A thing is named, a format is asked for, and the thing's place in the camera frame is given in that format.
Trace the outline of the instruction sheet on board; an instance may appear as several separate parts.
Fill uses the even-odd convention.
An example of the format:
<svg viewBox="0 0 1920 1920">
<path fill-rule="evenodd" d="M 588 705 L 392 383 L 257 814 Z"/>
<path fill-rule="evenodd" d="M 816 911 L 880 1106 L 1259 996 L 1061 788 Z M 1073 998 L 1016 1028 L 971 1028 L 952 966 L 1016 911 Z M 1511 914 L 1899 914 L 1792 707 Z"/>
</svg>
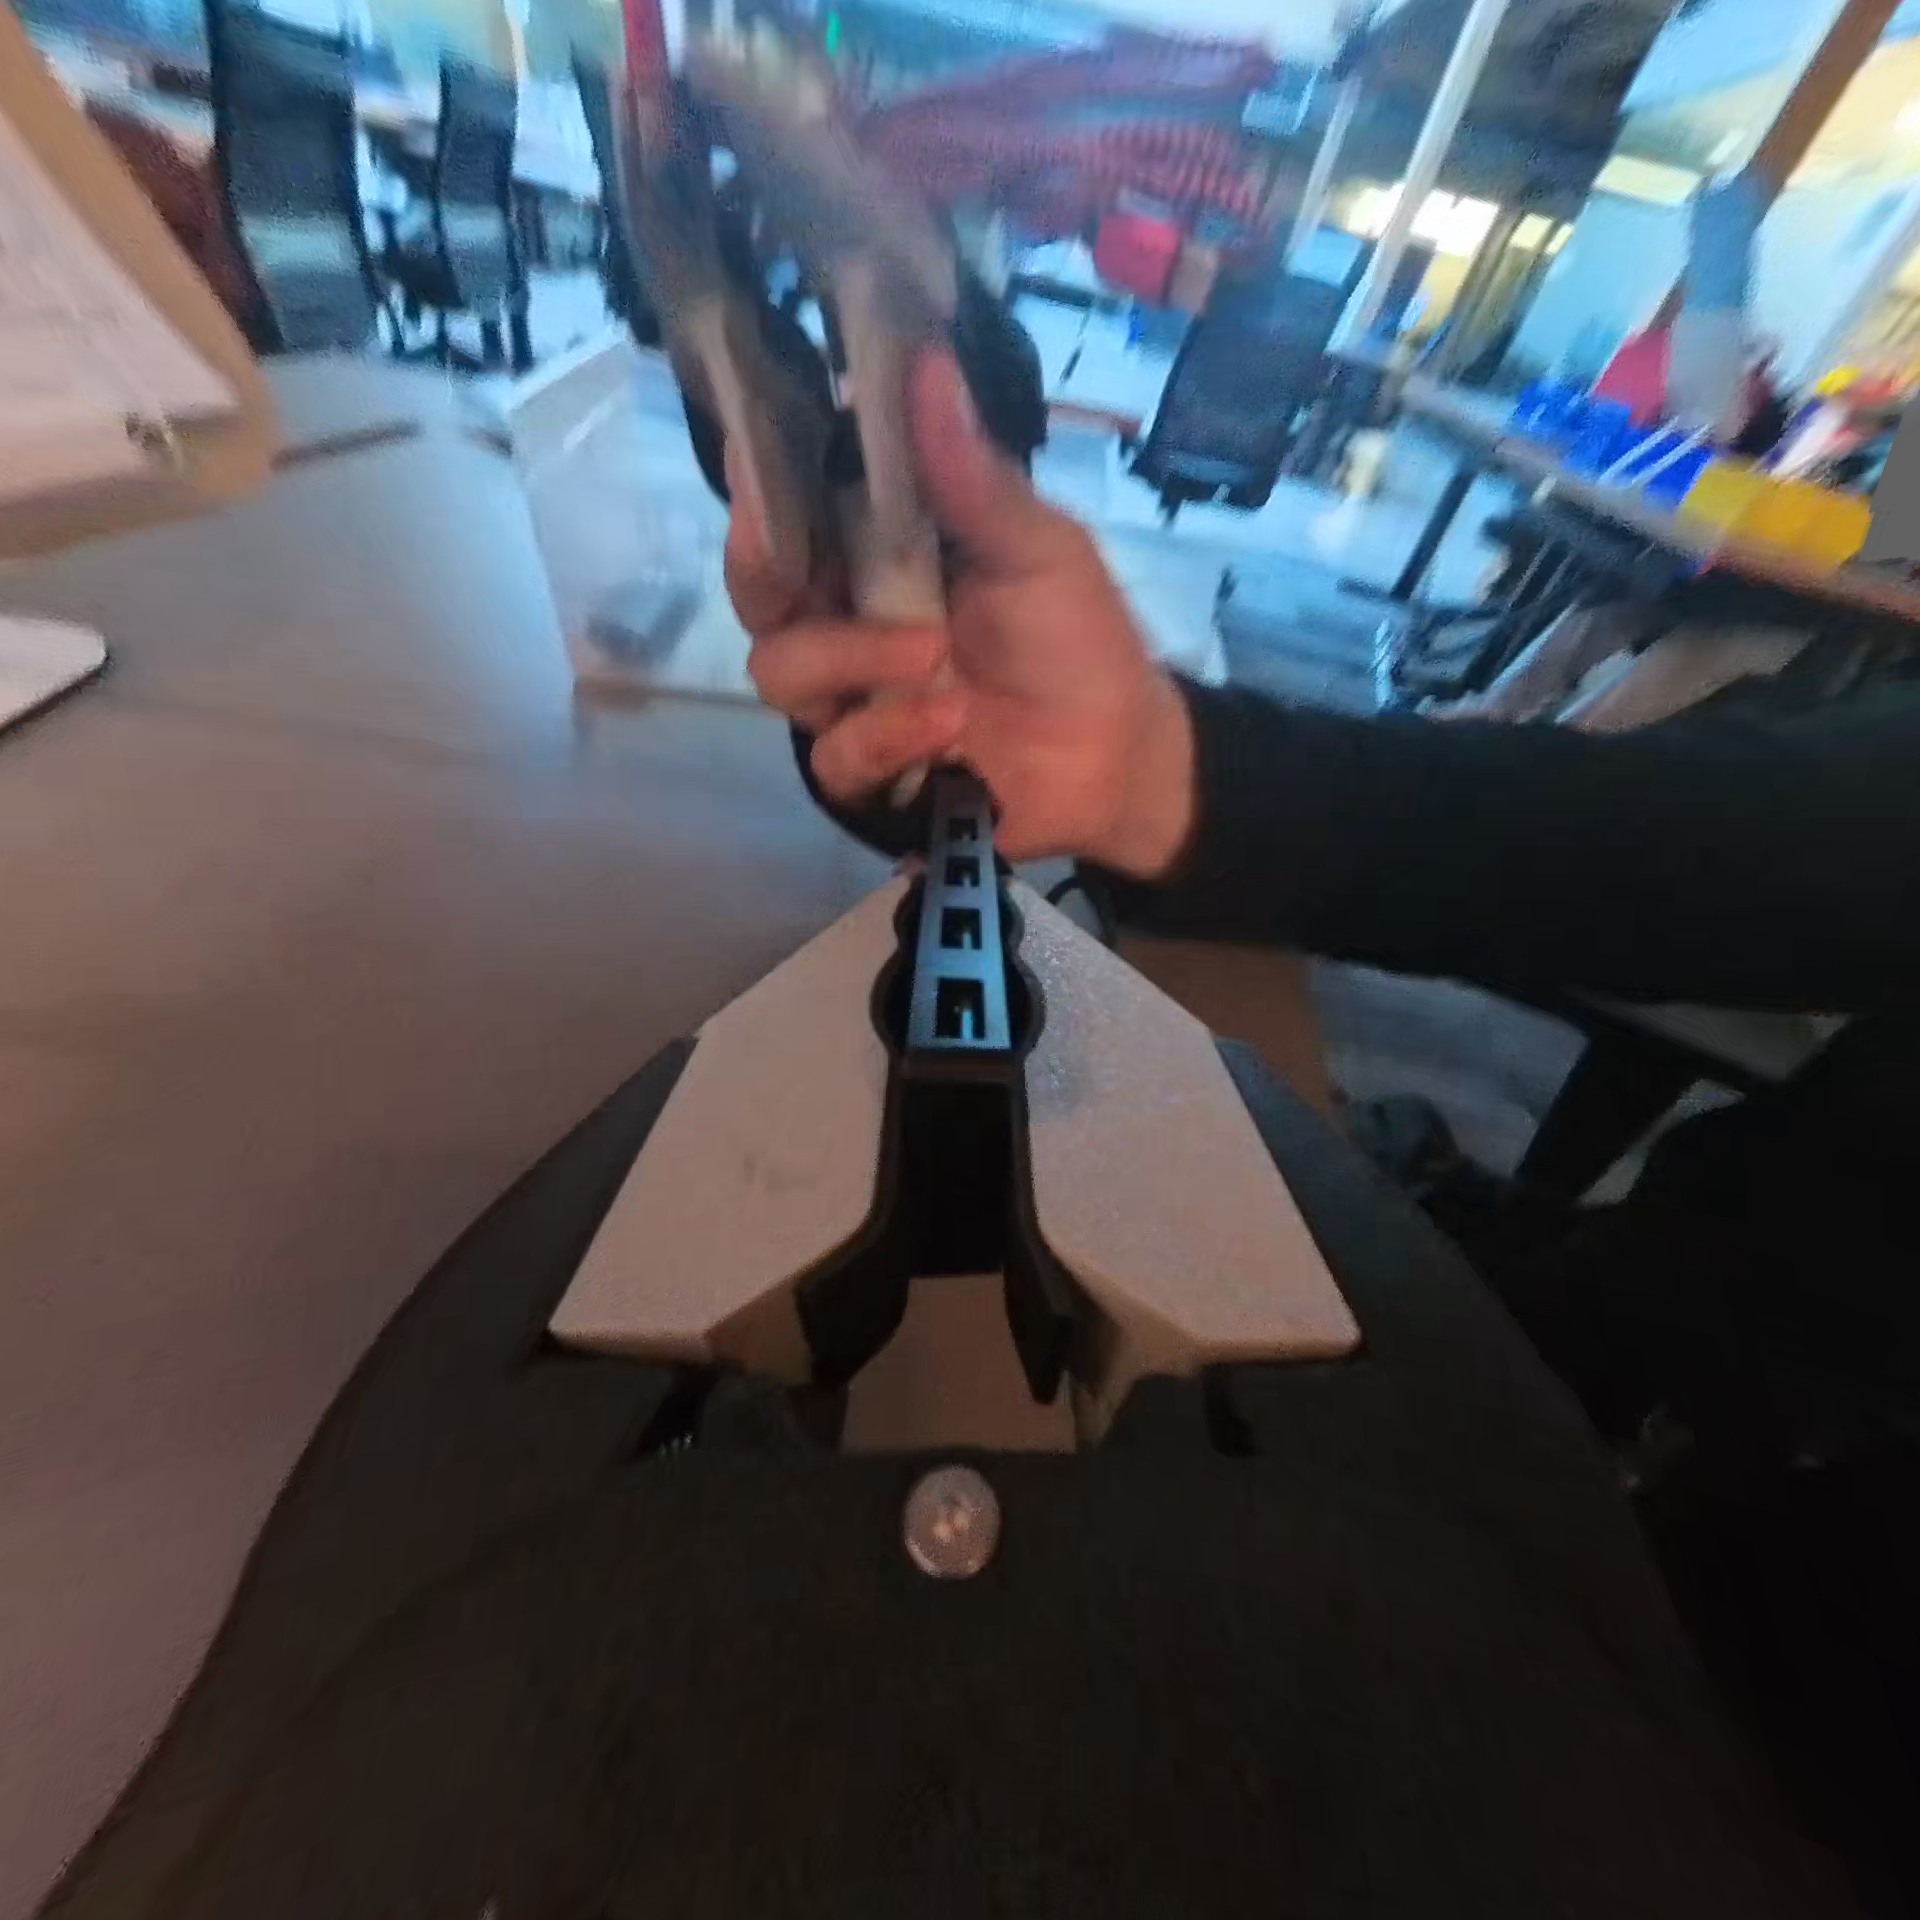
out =
<svg viewBox="0 0 1920 1920">
<path fill-rule="evenodd" d="M 203 274 L 2 21 L 2 559 L 264 487 L 273 393 Z"/>
</svg>

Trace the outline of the white stand base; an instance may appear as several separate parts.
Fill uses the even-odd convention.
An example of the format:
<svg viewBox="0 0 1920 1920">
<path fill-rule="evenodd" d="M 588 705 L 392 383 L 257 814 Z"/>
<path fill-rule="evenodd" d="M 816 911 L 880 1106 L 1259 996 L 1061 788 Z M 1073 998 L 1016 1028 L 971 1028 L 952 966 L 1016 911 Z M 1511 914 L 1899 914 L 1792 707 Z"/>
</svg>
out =
<svg viewBox="0 0 1920 1920">
<path fill-rule="evenodd" d="M 2 734 L 31 725 L 93 683 L 108 663 L 108 643 L 93 629 L 2 613 Z"/>
</svg>

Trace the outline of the black office chair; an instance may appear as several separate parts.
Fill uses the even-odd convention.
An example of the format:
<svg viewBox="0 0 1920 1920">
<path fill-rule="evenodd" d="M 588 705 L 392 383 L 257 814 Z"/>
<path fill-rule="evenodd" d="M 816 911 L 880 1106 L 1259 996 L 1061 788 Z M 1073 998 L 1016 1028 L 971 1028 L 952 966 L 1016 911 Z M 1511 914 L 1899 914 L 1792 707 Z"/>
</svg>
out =
<svg viewBox="0 0 1920 1920">
<path fill-rule="evenodd" d="M 426 197 L 392 231 L 387 267 L 410 325 L 434 322 L 445 369 L 531 372 L 531 286 L 514 207 L 519 93 L 491 67 L 444 54 Z"/>
<path fill-rule="evenodd" d="M 1299 420 L 1329 379 L 1329 345 L 1353 278 L 1241 263 L 1216 284 L 1173 357 L 1132 476 L 1163 523 L 1194 506 L 1259 513 L 1290 459 Z"/>
<path fill-rule="evenodd" d="M 368 353 L 385 311 L 360 174 L 349 43 L 207 3 L 210 162 L 260 357 Z"/>
</svg>

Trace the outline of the black usb hub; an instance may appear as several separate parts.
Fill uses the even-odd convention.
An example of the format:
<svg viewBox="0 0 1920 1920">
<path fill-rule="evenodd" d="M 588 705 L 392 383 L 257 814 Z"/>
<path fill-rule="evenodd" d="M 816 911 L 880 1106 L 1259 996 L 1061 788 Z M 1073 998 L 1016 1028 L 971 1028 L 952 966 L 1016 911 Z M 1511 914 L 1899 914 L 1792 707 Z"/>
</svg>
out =
<svg viewBox="0 0 1920 1920">
<path fill-rule="evenodd" d="M 929 846 L 904 950 L 900 1197 L 914 1273 L 994 1271 L 1016 1134 L 1025 990 L 1012 982 L 992 799 L 971 774 L 929 780 Z"/>
</svg>

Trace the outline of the person's right hand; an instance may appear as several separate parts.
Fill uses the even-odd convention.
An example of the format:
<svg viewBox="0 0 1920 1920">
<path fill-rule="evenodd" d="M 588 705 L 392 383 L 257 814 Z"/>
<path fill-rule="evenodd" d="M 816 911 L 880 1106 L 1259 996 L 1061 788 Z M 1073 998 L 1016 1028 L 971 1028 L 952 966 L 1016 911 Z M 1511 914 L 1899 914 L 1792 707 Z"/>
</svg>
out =
<svg viewBox="0 0 1920 1920">
<path fill-rule="evenodd" d="M 949 350 L 906 383 L 919 495 L 952 581 L 932 621 L 856 618 L 780 563 L 737 502 L 727 589 L 760 699 L 793 730 L 807 790 L 856 839 L 906 853 L 889 795 L 921 766 L 971 773 L 1012 861 L 1073 858 L 1163 879 L 1195 822 L 1194 721 L 1089 533 L 991 439 Z"/>
</svg>

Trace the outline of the yellow plastic bin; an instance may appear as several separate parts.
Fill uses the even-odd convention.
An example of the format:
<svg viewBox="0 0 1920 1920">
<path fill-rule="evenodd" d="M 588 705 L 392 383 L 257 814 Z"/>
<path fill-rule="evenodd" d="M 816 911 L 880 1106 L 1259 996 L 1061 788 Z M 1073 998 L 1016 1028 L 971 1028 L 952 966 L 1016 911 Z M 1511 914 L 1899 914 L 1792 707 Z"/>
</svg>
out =
<svg viewBox="0 0 1920 1920">
<path fill-rule="evenodd" d="M 1873 506 L 1859 494 L 1717 457 L 1698 468 L 1676 517 L 1717 551 L 1752 546 L 1812 573 L 1835 573 L 1861 555 Z"/>
</svg>

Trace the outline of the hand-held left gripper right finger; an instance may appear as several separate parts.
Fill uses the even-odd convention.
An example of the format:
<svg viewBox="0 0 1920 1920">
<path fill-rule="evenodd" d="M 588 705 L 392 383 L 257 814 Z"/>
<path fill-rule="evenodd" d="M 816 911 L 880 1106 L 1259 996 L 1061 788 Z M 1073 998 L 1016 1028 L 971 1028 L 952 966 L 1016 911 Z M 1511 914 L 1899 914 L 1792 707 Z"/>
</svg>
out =
<svg viewBox="0 0 1920 1920">
<path fill-rule="evenodd" d="M 1344 1361 L 1361 1327 L 1211 1033 L 1018 879 L 1037 1004 L 1034 1211 L 1076 1300 L 1076 1405 L 1228 1364 Z"/>
</svg>

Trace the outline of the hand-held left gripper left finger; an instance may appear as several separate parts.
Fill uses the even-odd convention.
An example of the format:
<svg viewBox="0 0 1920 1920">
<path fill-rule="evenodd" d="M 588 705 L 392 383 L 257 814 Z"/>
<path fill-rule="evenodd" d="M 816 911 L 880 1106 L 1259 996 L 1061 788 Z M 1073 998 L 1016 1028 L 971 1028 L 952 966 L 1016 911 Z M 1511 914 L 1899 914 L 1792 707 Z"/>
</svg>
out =
<svg viewBox="0 0 1920 1920">
<path fill-rule="evenodd" d="M 873 987 L 906 891 L 889 878 L 699 1026 L 551 1315 L 562 1349 L 812 1379 L 795 1292 L 873 1214 Z"/>
</svg>

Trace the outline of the person's right forearm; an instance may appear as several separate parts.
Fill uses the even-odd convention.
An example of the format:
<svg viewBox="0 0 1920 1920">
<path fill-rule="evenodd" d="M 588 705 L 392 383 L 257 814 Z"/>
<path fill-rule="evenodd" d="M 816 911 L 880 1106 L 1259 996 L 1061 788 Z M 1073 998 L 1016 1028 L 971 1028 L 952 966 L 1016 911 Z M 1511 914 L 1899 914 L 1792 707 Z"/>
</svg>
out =
<svg viewBox="0 0 1920 1920">
<path fill-rule="evenodd" d="M 1916 1011 L 1916 687 L 1625 734 L 1187 687 L 1191 820 L 1119 909 L 1489 993 Z"/>
</svg>

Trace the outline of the clear plastic bin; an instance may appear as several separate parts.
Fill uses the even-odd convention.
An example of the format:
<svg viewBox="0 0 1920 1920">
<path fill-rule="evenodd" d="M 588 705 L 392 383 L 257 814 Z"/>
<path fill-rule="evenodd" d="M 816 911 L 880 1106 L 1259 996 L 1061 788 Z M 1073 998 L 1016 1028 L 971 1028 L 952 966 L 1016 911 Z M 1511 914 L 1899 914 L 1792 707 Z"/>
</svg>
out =
<svg viewBox="0 0 1920 1920">
<path fill-rule="evenodd" d="M 500 410 L 581 705 L 754 710 L 725 589 L 727 513 L 665 357 L 608 330 L 514 382 Z"/>
</svg>

